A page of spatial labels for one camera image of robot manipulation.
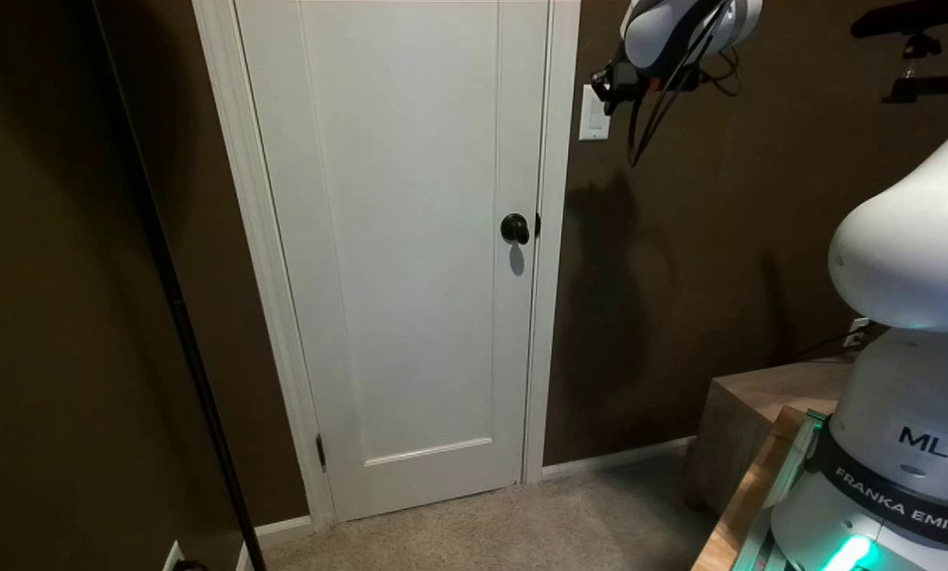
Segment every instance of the green light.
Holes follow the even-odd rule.
[[[851,536],[836,557],[828,559],[825,571],[852,571],[871,557],[871,540]]]

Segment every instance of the light switch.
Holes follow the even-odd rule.
[[[578,140],[609,140],[609,114],[590,82],[579,87]]]

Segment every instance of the brown wall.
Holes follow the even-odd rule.
[[[231,567],[231,509],[84,14],[0,5],[0,567],[159,567],[172,540]],[[186,82],[201,106],[204,73]],[[186,301],[255,516],[300,513],[217,129],[186,123],[159,175],[178,182]]]
[[[902,38],[852,42],[865,8],[765,5],[742,96],[681,96],[633,171],[625,112],[609,143],[570,145],[549,465],[689,436],[714,376],[833,353],[833,227],[948,138],[948,98],[879,106]],[[579,82],[620,9],[584,0]],[[937,34],[927,73],[948,71]]]

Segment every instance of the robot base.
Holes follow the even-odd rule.
[[[948,550],[885,527],[821,472],[804,472],[774,509],[772,533],[802,571],[948,571]]]

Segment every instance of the black pole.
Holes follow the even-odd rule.
[[[186,314],[178,268],[173,268],[172,248],[166,240],[166,227],[159,219],[159,208],[154,208],[154,196],[153,196],[153,179],[150,179],[147,156],[143,156],[143,145],[138,145],[132,120],[130,120],[130,108],[127,108],[127,98],[124,98],[124,82],[122,82],[122,73],[116,73],[111,46],[109,46],[109,33],[106,33],[100,14],[97,14],[97,0],[92,0],[92,16],[94,16],[94,33],[97,33],[97,48],[100,48],[111,87],[113,87],[113,98],[116,98],[116,118],[122,118],[116,123],[124,123],[124,129],[127,129],[124,145],[130,151],[130,159],[132,159],[132,169],[130,169],[132,179],[137,179],[132,202],[137,202],[137,214],[138,214],[138,222],[143,222],[143,233],[147,233],[147,240],[150,240],[150,251],[153,251],[153,265],[159,271],[159,284],[163,284],[163,293],[166,293],[166,301],[167,301],[167,310],[172,310],[172,320],[173,320],[173,329],[178,329],[178,341],[181,341],[181,349],[184,349],[184,359],[186,359],[186,368],[189,368],[194,394],[201,400],[204,419],[207,419],[207,429],[209,429],[209,440],[214,440],[214,450],[220,458],[223,484],[224,484],[236,520],[242,527],[250,565],[255,565],[255,571],[267,571],[267,563],[263,563],[263,552],[261,552],[250,513],[247,513],[245,488],[242,488],[242,478],[237,478],[237,471],[236,471],[224,433],[223,433],[223,417],[220,417],[220,403],[217,403],[217,394],[214,394],[214,385],[209,385],[209,372],[207,372],[207,363],[201,356],[201,343],[198,343],[198,335],[194,335],[194,323],[189,323],[189,314]]]

